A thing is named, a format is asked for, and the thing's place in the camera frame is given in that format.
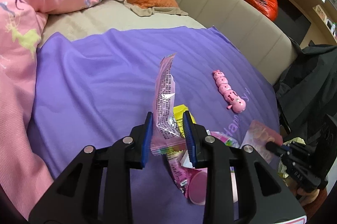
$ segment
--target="yellow snack package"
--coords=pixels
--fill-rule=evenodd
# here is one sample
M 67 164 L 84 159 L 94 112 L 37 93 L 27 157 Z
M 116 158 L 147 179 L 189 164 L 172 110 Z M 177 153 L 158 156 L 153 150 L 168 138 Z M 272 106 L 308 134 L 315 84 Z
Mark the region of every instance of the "yellow snack package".
M 180 131 L 180 134 L 181 134 L 182 138 L 185 138 L 184 129 L 183 129 L 183 113 L 185 111 L 188 111 L 188 107 L 186 105 L 178 105 L 178 106 L 173 107 L 173 115 L 176 119 L 177 126 L 179 128 L 179 131 Z M 193 123 L 196 123 L 195 119 L 194 119 L 194 117 L 192 116 L 191 113 L 190 113 L 190 115 L 191 115 Z

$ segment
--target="person's hand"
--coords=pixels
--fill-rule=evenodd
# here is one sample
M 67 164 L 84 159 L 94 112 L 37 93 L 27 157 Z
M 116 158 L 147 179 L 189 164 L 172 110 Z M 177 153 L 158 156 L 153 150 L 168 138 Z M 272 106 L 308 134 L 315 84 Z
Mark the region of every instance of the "person's hand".
M 311 193 L 305 192 L 302 188 L 299 188 L 297 182 L 293 180 L 290 176 L 285 179 L 285 183 L 289 190 L 293 193 L 294 196 L 301 195 L 305 198 L 301 198 L 300 204 L 301 206 L 305 206 L 306 204 L 312 203 L 320 193 L 320 190 L 316 189 Z

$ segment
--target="transparent plastic bag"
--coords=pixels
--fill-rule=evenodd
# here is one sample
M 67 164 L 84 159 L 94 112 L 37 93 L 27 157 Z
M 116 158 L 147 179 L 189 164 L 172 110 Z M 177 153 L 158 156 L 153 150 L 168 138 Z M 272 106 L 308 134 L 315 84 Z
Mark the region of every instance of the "transparent plastic bag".
M 266 149 L 267 142 L 274 142 L 281 146 L 283 144 L 283 139 L 282 136 L 273 129 L 270 129 L 257 120 L 253 120 L 240 148 L 245 145 L 251 145 L 269 164 L 272 161 L 274 154 Z

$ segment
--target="pink toy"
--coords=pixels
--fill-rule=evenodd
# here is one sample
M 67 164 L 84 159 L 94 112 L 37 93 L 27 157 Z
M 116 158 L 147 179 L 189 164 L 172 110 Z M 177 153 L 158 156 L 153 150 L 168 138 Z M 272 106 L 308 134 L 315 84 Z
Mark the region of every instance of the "pink toy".
M 235 113 L 241 113 L 244 111 L 246 109 L 245 100 L 241 99 L 237 93 L 231 89 L 225 74 L 220 70 L 214 70 L 213 74 L 215 83 L 219 87 L 219 92 L 229 103 L 227 109 L 232 109 Z
M 222 77 L 217 78 L 216 81 L 215 81 L 215 83 L 219 87 L 222 84 L 227 84 L 228 80 L 227 80 L 227 78 L 225 76 L 222 76 Z
M 235 113 L 241 113 L 246 109 L 245 100 L 241 99 L 234 90 L 227 90 L 223 97 L 230 104 L 227 109 L 232 109 Z
M 216 80 L 219 77 L 225 77 L 225 74 L 223 74 L 219 69 L 213 71 L 213 78 Z
M 219 92 L 221 93 L 221 95 L 224 95 L 227 90 L 231 90 L 229 84 L 223 84 L 219 86 Z

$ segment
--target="metal screw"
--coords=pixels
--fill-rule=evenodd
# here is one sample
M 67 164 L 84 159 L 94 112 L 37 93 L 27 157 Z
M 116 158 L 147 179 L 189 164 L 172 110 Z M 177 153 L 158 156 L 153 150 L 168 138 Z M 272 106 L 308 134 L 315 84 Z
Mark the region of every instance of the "metal screw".
M 252 146 L 250 146 L 250 145 L 245 145 L 244 147 L 243 147 L 243 150 L 245 150 L 247 153 L 251 153 L 251 152 L 253 152 L 253 147 Z
M 94 151 L 94 147 L 91 146 L 91 145 L 88 145 L 88 146 L 85 146 L 84 149 L 83 149 L 84 153 L 86 154 L 90 154 Z
M 205 141 L 208 143 L 213 143 L 215 142 L 215 138 L 213 136 L 207 136 L 205 137 Z
M 123 142 L 124 142 L 125 144 L 130 144 L 130 143 L 132 143 L 133 141 L 134 141 L 134 139 L 131 138 L 131 137 L 125 137 L 125 138 L 123 139 Z

